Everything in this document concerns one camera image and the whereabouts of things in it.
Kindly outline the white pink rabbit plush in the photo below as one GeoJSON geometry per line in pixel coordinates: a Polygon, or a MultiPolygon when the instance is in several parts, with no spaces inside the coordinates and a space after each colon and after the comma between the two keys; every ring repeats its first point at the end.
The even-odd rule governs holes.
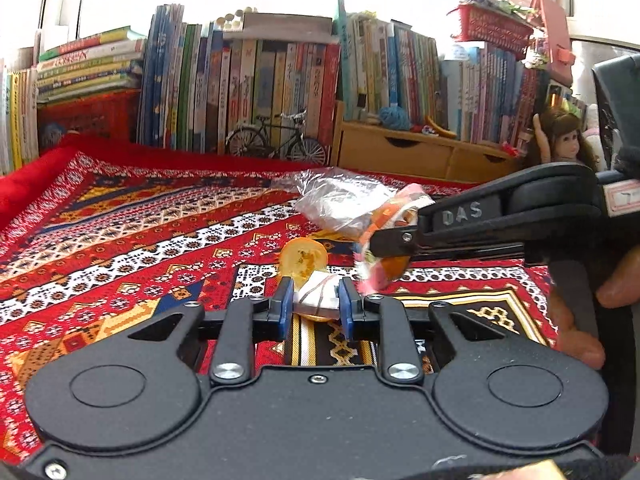
{"type": "Polygon", "coordinates": [[[604,171],[606,160],[600,138],[599,112],[596,104],[590,104],[587,107],[585,127],[582,137],[592,155],[594,170],[604,171]]]}

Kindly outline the pink letter A sign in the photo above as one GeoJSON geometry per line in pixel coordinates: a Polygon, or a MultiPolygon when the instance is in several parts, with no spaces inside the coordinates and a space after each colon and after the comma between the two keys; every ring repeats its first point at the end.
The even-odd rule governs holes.
{"type": "Polygon", "coordinates": [[[570,87],[576,56],[572,51],[566,14],[553,0],[532,0],[528,24],[536,29],[536,51],[546,60],[544,68],[550,78],[570,87]]]}

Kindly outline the blue yarn ball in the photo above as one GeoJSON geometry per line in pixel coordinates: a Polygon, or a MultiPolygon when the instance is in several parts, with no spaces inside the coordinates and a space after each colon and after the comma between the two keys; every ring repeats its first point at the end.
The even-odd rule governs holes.
{"type": "Polygon", "coordinates": [[[409,131],[411,128],[408,113],[398,105],[382,107],[378,112],[378,120],[390,130],[409,131]]]}

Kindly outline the right row of upright books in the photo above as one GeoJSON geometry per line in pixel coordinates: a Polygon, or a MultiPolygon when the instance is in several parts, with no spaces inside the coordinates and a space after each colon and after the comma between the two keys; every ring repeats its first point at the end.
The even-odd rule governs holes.
{"type": "MultiPolygon", "coordinates": [[[[530,3],[460,0],[499,11],[528,24],[530,3]]],[[[340,45],[337,96],[344,119],[379,125],[382,107],[398,105],[409,115],[409,131],[486,144],[513,153],[529,142],[528,122],[546,60],[535,49],[536,29],[526,57],[484,41],[445,47],[398,21],[372,13],[349,13],[337,5],[333,21],[340,45]]]]}

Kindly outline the red plastic basket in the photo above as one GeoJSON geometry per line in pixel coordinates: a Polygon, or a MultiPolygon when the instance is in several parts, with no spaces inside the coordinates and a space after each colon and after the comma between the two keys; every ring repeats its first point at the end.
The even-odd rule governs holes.
{"type": "Polygon", "coordinates": [[[447,13],[450,36],[457,42],[484,41],[513,53],[518,60],[526,57],[533,29],[518,18],[472,3],[461,3],[447,13]]]}

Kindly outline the middle row of upright books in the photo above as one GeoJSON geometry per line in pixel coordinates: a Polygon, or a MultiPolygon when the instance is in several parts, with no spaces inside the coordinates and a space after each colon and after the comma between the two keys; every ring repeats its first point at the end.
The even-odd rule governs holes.
{"type": "Polygon", "coordinates": [[[146,36],[136,142],[226,153],[226,136],[258,115],[306,110],[306,135],[330,158],[340,45],[332,18],[252,8],[208,25],[158,6],[146,36]]]}

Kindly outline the left row of upright books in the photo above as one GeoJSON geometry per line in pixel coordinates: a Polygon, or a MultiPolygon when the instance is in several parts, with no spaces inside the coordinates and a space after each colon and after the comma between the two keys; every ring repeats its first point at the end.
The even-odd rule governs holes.
{"type": "Polygon", "coordinates": [[[1,61],[2,177],[39,157],[36,82],[37,72],[34,68],[11,70],[1,61]]]}

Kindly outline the small colourful snack wrapper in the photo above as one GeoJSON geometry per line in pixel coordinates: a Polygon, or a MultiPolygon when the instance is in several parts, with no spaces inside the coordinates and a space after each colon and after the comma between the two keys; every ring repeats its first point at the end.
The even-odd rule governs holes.
{"type": "Polygon", "coordinates": [[[406,185],[372,212],[370,223],[354,247],[357,288],[363,296],[377,294],[402,277],[409,264],[413,234],[421,208],[434,203],[420,184],[406,185]]]}

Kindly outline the red crate under books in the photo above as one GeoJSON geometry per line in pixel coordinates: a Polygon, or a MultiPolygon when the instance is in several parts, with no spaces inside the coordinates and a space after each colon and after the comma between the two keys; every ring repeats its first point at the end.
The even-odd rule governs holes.
{"type": "Polygon", "coordinates": [[[40,151],[58,145],[70,131],[118,142],[134,142],[140,91],[122,89],[43,104],[37,110],[40,151]]]}

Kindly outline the row of upright books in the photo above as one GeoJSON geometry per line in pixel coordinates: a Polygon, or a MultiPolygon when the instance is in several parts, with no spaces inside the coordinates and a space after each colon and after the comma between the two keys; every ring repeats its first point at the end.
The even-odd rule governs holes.
{"type": "Polygon", "coordinates": [[[226,136],[258,115],[306,110],[306,135],[330,158],[340,45],[332,18],[252,8],[208,25],[158,6],[146,36],[136,142],[226,153],[226,136]]]}
{"type": "MultiPolygon", "coordinates": [[[[530,3],[460,0],[499,11],[528,24],[530,3]]],[[[409,131],[486,144],[513,153],[529,142],[528,122],[546,60],[535,49],[536,29],[526,57],[484,41],[445,47],[398,21],[372,13],[349,13],[337,5],[333,21],[340,45],[337,96],[344,119],[379,125],[382,107],[398,105],[409,115],[409,131]]]]}
{"type": "Polygon", "coordinates": [[[36,82],[37,72],[34,68],[11,70],[1,61],[2,177],[39,157],[36,82]]]}

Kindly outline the miniature black bicycle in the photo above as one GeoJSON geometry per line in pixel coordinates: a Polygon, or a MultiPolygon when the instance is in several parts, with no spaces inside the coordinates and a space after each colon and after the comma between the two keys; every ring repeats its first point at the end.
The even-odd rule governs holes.
{"type": "Polygon", "coordinates": [[[273,122],[258,115],[254,124],[238,125],[227,134],[226,153],[323,166],[328,162],[328,151],[317,139],[306,135],[306,118],[306,110],[281,113],[273,122]]]}

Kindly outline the clear plastic bag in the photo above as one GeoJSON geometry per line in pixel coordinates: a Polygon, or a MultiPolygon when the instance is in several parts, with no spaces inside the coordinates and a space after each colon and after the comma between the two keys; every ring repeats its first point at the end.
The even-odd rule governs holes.
{"type": "Polygon", "coordinates": [[[378,179],[335,167],[288,172],[270,186],[295,193],[295,210],[320,229],[353,237],[367,229],[373,211],[397,193],[378,179]]]}

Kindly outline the brown haired doll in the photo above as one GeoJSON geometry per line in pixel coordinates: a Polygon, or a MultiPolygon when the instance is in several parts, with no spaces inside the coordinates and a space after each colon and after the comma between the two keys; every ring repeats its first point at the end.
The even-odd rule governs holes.
{"type": "Polygon", "coordinates": [[[529,166],[549,162],[577,162],[597,170],[593,151],[579,129],[580,121],[560,108],[548,108],[533,116],[533,137],[525,157],[529,166]]]}

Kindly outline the wooden drawer shelf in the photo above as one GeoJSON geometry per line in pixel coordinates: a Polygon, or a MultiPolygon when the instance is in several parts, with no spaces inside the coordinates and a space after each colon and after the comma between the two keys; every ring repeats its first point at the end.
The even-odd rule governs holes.
{"type": "Polygon", "coordinates": [[[345,122],[336,103],[332,166],[460,183],[483,183],[522,168],[518,158],[488,146],[345,122]]]}

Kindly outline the red patterned table cloth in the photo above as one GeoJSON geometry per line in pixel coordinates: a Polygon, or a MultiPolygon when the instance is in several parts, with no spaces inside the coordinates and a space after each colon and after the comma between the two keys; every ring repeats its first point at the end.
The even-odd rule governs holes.
{"type": "Polygon", "coordinates": [[[43,365],[186,300],[262,296],[283,246],[320,243],[353,274],[349,238],[298,214],[272,180],[294,162],[180,154],[73,134],[1,180],[1,458],[39,439],[24,404],[43,365]]]}

